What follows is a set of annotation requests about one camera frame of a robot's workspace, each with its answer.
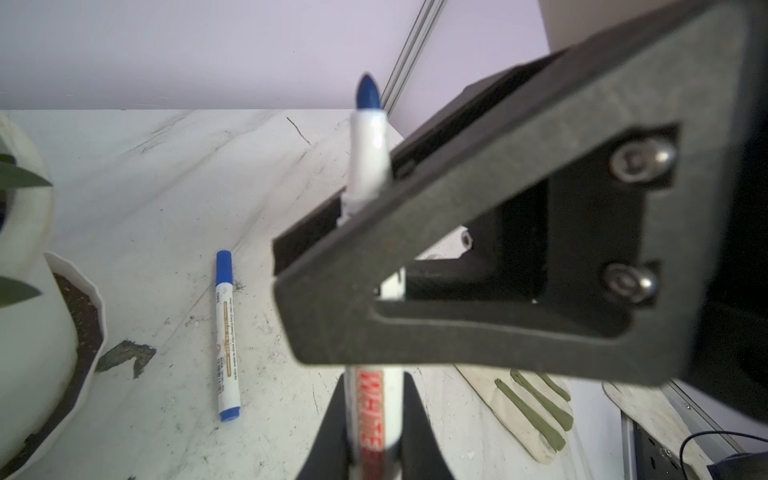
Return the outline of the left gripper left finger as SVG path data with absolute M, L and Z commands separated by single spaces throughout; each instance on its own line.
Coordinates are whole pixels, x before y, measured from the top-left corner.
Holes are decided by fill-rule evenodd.
M 344 375 L 338 379 L 312 448 L 296 479 L 348 479 Z

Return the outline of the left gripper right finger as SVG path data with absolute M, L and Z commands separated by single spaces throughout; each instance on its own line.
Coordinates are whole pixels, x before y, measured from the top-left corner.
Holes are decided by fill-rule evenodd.
M 400 447 L 404 480 L 453 480 L 435 438 L 413 377 L 404 374 L 403 430 Z

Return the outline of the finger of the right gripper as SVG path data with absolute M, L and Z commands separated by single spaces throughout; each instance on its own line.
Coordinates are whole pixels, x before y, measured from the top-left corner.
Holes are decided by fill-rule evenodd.
M 404 176 L 408 168 L 421 163 L 563 54 L 563 51 L 558 51 L 468 85 L 460 95 L 394 147 L 391 151 L 394 176 Z M 275 275 L 337 228 L 343 192 L 336 192 L 273 240 Z
M 766 3 L 560 51 L 275 275 L 299 362 L 766 384 Z

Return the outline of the white marker pen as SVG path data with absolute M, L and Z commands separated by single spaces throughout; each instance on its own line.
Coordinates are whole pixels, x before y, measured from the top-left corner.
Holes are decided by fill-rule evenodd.
M 366 73 L 351 116 L 349 179 L 342 193 L 340 225 L 360 213 L 391 184 L 387 114 L 376 82 Z M 357 365 L 344 371 L 350 479 L 398 479 L 403 433 L 404 370 Z
M 221 250 L 216 254 L 215 270 L 218 410 L 220 421 L 228 422 L 237 419 L 241 412 L 233 298 L 233 261 L 230 251 Z

